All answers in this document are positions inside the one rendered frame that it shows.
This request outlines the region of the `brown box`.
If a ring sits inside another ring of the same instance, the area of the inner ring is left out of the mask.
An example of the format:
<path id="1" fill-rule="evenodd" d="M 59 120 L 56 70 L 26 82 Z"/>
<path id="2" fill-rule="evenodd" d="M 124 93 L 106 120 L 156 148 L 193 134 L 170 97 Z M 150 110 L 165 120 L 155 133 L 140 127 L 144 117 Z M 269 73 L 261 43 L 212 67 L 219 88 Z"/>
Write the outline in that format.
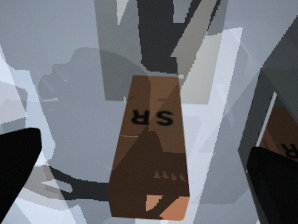
<path id="1" fill-rule="evenodd" d="M 273 107 L 258 147 L 298 161 L 298 125 L 286 107 Z"/>
<path id="2" fill-rule="evenodd" d="M 190 188 L 178 77 L 132 76 L 118 137 L 110 217 L 184 221 Z"/>

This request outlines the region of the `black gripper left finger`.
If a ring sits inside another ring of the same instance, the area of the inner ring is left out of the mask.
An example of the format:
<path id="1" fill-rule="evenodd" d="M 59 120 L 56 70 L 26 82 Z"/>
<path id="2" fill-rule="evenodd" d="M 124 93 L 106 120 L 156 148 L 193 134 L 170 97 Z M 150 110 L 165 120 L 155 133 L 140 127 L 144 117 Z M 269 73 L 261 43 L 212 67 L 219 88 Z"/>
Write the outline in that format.
<path id="1" fill-rule="evenodd" d="M 39 128 L 0 135 L 0 224 L 29 179 L 43 151 Z"/>

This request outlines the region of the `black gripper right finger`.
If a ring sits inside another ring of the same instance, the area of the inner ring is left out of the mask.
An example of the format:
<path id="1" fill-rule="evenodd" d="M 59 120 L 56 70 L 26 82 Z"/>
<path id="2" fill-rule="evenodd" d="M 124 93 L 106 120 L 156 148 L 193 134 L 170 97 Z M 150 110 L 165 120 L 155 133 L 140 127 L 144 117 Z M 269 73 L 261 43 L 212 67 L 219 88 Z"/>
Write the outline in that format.
<path id="1" fill-rule="evenodd" d="M 298 161 L 251 148 L 247 173 L 269 224 L 298 224 Z"/>

